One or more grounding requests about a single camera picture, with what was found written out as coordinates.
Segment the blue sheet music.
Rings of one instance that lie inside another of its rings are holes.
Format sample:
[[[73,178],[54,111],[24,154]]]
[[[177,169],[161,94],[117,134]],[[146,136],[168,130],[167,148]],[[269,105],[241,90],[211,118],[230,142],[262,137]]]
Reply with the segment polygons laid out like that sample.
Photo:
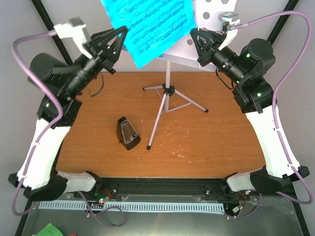
[[[124,46],[142,68],[196,27],[190,0],[103,0],[113,28],[128,30]]]

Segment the silver tripod music stand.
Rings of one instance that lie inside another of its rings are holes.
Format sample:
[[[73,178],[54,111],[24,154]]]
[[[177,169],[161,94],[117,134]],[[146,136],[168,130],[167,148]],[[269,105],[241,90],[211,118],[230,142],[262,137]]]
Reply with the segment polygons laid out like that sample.
[[[219,15],[228,15],[233,13],[236,7],[235,0],[190,0],[189,3],[192,5],[190,11],[190,17],[194,26],[198,29],[217,31],[221,29],[221,23],[224,20],[219,20]],[[204,69],[206,71],[213,71],[215,67],[212,64],[207,66],[200,66],[197,62],[197,52],[193,45],[192,37],[188,34],[179,39],[170,49],[161,55],[161,59],[166,61],[166,75],[165,83],[160,86],[144,87],[143,90],[158,90],[163,89],[163,96],[161,96],[161,103],[158,110],[157,118],[155,120],[151,136],[148,141],[147,150],[150,150],[153,144],[154,135],[157,130],[160,116],[163,112],[172,112],[177,109],[183,108],[188,105],[195,105],[204,112],[208,112],[208,109],[196,103],[192,99],[188,98],[181,92],[179,92],[174,86],[171,85],[171,63],[177,63],[181,65],[190,66],[193,68]],[[187,101],[186,104],[169,108],[170,97],[176,94]]]

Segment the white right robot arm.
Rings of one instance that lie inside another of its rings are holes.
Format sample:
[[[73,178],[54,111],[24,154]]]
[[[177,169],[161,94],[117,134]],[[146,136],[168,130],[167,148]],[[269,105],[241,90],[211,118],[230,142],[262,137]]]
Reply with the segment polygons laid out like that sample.
[[[225,177],[222,192],[226,196],[243,190],[274,194],[309,176],[308,167],[299,164],[290,147],[283,147],[288,141],[273,100],[274,91],[263,78],[276,61],[271,44],[255,38],[237,55],[224,45],[227,34],[192,29],[190,35],[198,63],[212,63],[231,80],[234,99],[252,125],[265,159],[260,169]]]

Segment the black metronome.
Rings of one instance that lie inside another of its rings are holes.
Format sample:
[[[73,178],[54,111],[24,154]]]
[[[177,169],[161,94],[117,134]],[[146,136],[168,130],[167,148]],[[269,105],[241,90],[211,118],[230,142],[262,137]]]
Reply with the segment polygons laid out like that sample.
[[[126,117],[121,117],[118,120],[116,135],[119,143],[121,143],[126,150],[133,149],[141,141],[139,134]]]

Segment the clear plastic metronome cover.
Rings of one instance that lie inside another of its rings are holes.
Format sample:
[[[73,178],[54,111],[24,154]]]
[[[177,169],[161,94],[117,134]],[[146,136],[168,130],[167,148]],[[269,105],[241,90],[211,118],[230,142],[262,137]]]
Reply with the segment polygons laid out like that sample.
[[[121,130],[124,144],[129,144],[138,136],[138,133],[127,119],[122,122]]]

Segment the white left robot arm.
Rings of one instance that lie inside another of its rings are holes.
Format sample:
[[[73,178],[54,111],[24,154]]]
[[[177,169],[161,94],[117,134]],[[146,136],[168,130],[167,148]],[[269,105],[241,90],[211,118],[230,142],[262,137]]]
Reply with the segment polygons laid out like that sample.
[[[13,42],[12,54],[29,80],[44,92],[37,111],[34,137],[21,169],[8,181],[31,201],[52,201],[64,193],[86,192],[97,198],[102,194],[101,179],[91,171],[65,173],[56,170],[63,141],[77,118],[82,90],[102,70],[115,73],[127,35],[126,27],[109,29],[88,36],[84,27],[57,25],[49,32],[26,36]],[[36,55],[26,65],[19,55],[19,44],[57,36],[72,38],[82,50],[73,65],[66,65],[46,53]]]

